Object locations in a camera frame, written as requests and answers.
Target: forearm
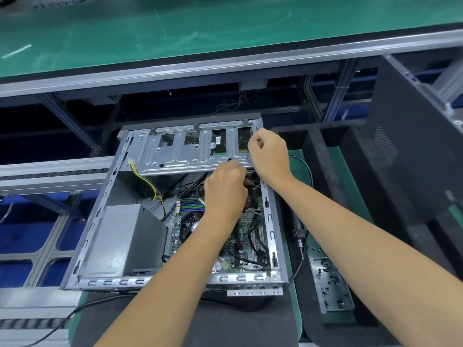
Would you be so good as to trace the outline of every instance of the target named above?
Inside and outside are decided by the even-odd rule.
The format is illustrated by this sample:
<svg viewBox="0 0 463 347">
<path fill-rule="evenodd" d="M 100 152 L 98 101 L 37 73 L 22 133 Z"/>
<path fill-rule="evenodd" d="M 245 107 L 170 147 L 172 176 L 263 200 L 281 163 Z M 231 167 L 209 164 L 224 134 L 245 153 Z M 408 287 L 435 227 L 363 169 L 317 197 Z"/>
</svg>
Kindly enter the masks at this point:
<svg viewBox="0 0 463 347">
<path fill-rule="evenodd" d="M 281 182 L 275 190 L 356 295 L 404 346 L 460 343 L 455 340 L 456 334 L 461 338 L 463 326 L 463 284 L 459 280 L 296 179 Z"/>
<path fill-rule="evenodd" d="M 230 227 L 205 215 L 167 264 L 133 299 L 96 347 L 181 346 L 223 243 L 217 227 Z"/>
</svg>

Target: yellow power cable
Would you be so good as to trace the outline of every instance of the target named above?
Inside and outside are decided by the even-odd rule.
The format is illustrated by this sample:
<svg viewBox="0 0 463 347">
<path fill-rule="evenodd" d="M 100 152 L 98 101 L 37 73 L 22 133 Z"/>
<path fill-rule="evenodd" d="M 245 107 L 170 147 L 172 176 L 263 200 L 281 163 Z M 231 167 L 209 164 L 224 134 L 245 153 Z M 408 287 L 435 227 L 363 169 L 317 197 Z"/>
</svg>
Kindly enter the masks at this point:
<svg viewBox="0 0 463 347">
<path fill-rule="evenodd" d="M 138 173 L 138 171 L 136 170 L 136 166 L 135 166 L 135 161 L 134 161 L 134 160 L 129 161 L 129 165 L 130 165 L 130 168 L 132 169 L 132 172 L 133 172 L 137 177 L 139 177 L 140 179 L 142 179 L 143 181 L 145 181 L 149 186 L 151 186 L 151 188 L 153 189 L 153 192 L 154 192 L 153 201 L 154 201 L 156 198 L 159 198 L 159 200 L 161 201 L 161 205 L 162 205 L 163 211 L 164 211 L 164 213 L 163 213 L 161 219 L 164 218 L 165 215 L 166 215 L 166 209 L 165 209 L 165 207 L 164 207 L 164 200 L 163 200 L 163 198 L 162 198 L 161 196 L 159 196 L 159 195 L 157 194 L 157 192 L 156 192 L 156 187 L 154 187 L 154 185 L 153 185 L 153 183 L 152 183 L 151 181 L 149 181 L 149 180 L 148 180 L 147 178 L 145 178 L 145 177 L 142 177 L 142 176 L 140 175 L 140 173 Z"/>
</svg>

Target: motherboard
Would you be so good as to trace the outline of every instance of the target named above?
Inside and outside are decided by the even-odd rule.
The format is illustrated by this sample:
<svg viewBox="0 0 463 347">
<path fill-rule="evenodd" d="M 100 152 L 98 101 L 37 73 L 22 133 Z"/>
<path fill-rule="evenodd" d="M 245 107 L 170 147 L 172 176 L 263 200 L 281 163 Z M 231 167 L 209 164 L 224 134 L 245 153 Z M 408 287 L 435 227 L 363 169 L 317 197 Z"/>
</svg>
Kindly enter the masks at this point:
<svg viewBox="0 0 463 347">
<path fill-rule="evenodd" d="M 172 232 L 168 256 L 173 254 L 194 232 L 204 214 L 200 192 L 196 197 L 177 200 L 172 216 Z M 248 196 L 245 208 L 217 257 L 212 273 L 242 273 L 261 271 L 269 265 L 263 201 L 259 196 Z"/>
</svg>

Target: hand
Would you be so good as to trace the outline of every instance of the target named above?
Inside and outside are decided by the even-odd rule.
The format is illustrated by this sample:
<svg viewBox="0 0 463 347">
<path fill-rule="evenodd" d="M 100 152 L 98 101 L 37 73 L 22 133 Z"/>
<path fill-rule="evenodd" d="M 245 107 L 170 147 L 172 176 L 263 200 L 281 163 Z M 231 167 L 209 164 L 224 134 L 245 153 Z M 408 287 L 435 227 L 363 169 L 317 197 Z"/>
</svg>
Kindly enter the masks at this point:
<svg viewBox="0 0 463 347">
<path fill-rule="evenodd" d="M 273 131 L 259 129 L 249 139 L 248 150 L 259 177 L 277 192 L 282 182 L 294 178 L 286 142 Z"/>
<path fill-rule="evenodd" d="M 243 184 L 245 177 L 246 168 L 238 167 L 238 162 L 232 160 L 220 163 L 204 183 L 204 217 L 230 225 L 230 233 L 240 218 L 248 197 L 248 190 Z"/>
</svg>

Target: black mat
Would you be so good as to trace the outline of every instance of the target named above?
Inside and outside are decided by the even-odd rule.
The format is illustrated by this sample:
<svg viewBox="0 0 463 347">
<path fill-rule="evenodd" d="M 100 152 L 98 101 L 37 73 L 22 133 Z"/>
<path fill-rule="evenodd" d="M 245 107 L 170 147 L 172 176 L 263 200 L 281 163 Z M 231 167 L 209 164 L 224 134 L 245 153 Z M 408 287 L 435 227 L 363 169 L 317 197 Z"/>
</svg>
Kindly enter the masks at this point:
<svg viewBox="0 0 463 347">
<path fill-rule="evenodd" d="M 90 293 L 87 302 L 107 297 Z M 236 304 L 259 298 L 228 298 Z M 91 347 L 130 303 L 120 298 L 86 308 L 80 317 L 72 347 Z M 200 303 L 183 346 L 188 347 L 297 347 L 296 325 L 289 292 L 258 312 L 242 312 L 209 303 Z"/>
</svg>

